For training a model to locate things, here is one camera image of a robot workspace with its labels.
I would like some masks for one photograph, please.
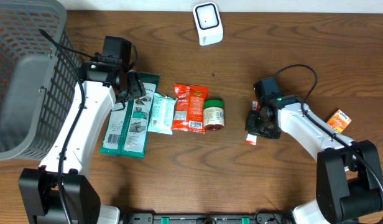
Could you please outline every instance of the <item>wooden table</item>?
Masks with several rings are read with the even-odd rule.
[[[252,84],[293,63],[319,75],[308,100],[327,120],[337,108],[352,118],[344,134],[376,144],[383,171],[383,15],[222,13],[223,41],[198,45],[190,12],[68,12],[77,50],[101,52],[106,35],[137,46],[140,71],[161,74],[159,93],[175,83],[208,86],[222,97],[226,127],[206,134],[150,133],[145,159],[99,154],[90,181],[103,203],[156,213],[255,213],[288,210],[315,198],[316,163],[288,134],[246,144]],[[278,79],[286,94],[305,96],[313,75],[304,68]],[[17,181],[37,161],[0,162],[0,223],[27,221]],[[361,220],[376,222],[381,213]]]

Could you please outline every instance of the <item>small jar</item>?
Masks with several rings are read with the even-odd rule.
[[[224,128],[223,101],[207,100],[204,103],[204,128],[209,131]]]

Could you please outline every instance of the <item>laundry basket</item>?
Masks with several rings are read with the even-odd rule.
[[[41,160],[70,109],[70,64],[38,32],[72,48],[67,13],[55,0],[0,0],[0,160]],[[79,67],[78,57],[67,52]]]

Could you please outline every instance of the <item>red package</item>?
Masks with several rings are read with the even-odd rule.
[[[178,101],[172,130],[205,133],[203,111],[208,87],[176,84],[175,94]]]

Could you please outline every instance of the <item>white wall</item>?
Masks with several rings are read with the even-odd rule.
[[[58,0],[66,9],[191,11],[196,0]],[[222,12],[383,13],[383,0],[214,0]]]

